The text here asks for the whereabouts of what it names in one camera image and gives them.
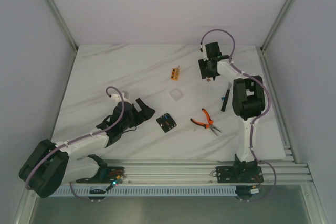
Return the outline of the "black fuse box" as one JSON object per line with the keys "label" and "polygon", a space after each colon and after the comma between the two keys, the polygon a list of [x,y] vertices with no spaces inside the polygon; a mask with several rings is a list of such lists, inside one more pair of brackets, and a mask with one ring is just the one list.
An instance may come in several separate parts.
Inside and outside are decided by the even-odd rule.
{"label": "black fuse box", "polygon": [[177,124],[169,113],[165,113],[165,114],[167,114],[169,116],[168,120],[162,120],[162,119],[160,119],[160,117],[161,117],[160,116],[159,118],[156,119],[156,122],[158,123],[160,128],[163,130],[163,132],[167,133],[168,131],[175,128],[177,126]]}

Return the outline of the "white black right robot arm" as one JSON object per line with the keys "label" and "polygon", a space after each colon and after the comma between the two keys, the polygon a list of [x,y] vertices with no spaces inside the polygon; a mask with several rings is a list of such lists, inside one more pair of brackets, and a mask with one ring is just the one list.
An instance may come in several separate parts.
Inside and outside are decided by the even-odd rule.
{"label": "white black right robot arm", "polygon": [[260,175],[254,153],[254,126],[258,124],[259,116],[265,109],[265,94],[262,87],[262,77],[245,75],[234,66],[229,55],[221,53],[217,42],[201,44],[203,58],[198,61],[202,79],[221,75],[231,83],[232,108],[238,118],[239,144],[230,166],[216,168],[219,183],[251,183]]}

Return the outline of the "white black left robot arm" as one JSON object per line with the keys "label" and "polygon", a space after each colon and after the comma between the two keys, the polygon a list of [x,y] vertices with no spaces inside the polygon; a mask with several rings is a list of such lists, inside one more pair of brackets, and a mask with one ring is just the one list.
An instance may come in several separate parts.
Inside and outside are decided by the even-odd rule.
{"label": "white black left robot arm", "polygon": [[116,143],[131,129],[151,119],[155,110],[140,98],[136,109],[126,98],[116,97],[114,109],[85,137],[77,141],[40,141],[19,170],[19,178],[41,198],[52,195],[65,183],[111,183],[122,175],[96,154]]}

